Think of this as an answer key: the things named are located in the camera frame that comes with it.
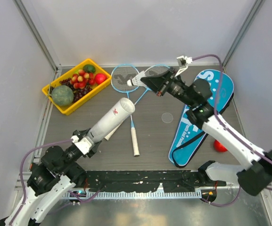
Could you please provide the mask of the white shuttlecock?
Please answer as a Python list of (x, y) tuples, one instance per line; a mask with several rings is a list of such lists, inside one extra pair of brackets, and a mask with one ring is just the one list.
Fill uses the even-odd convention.
[(144, 78), (146, 75), (145, 75), (145, 72), (144, 71), (141, 71), (139, 74), (137, 74), (135, 77), (133, 77), (132, 79), (129, 79), (127, 81), (127, 85), (129, 87), (131, 86), (141, 86), (141, 87), (147, 87), (147, 85), (145, 83), (143, 83), (141, 81), (141, 78)]

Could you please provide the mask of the white shuttlecock tube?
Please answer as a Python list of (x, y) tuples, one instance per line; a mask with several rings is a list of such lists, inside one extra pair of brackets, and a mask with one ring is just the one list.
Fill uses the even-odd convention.
[(87, 137), (93, 143), (101, 141), (114, 130), (121, 122), (135, 111), (134, 103), (126, 98), (121, 98), (111, 109), (89, 130)]

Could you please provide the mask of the clear tube lid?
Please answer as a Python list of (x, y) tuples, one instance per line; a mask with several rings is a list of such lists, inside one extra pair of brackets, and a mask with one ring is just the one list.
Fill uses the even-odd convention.
[(163, 113), (161, 116), (161, 120), (164, 123), (171, 123), (173, 121), (173, 115), (171, 113)]

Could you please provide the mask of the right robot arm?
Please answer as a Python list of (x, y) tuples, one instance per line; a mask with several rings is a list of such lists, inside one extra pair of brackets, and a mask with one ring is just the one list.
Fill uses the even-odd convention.
[(272, 182), (272, 150), (267, 152), (245, 139), (216, 111), (217, 104), (234, 91), (231, 79), (226, 80), (227, 88), (221, 88), (223, 80), (221, 71), (204, 70), (188, 86), (171, 68), (163, 73), (145, 73), (140, 84), (158, 96), (168, 93), (184, 103), (188, 107), (186, 121), (219, 141), (239, 162), (238, 165), (206, 162), (198, 174), (201, 184), (231, 182), (256, 196)]

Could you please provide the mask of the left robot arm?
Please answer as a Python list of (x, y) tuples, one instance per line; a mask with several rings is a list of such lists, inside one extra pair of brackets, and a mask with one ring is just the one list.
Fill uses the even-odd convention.
[(86, 171), (76, 162), (92, 157), (102, 142), (91, 129), (74, 131), (71, 145), (63, 150), (59, 142), (46, 145), (47, 151), (31, 175), (22, 183), (23, 196), (13, 212), (0, 220), (0, 226), (38, 226), (49, 211), (74, 187), (88, 184)]

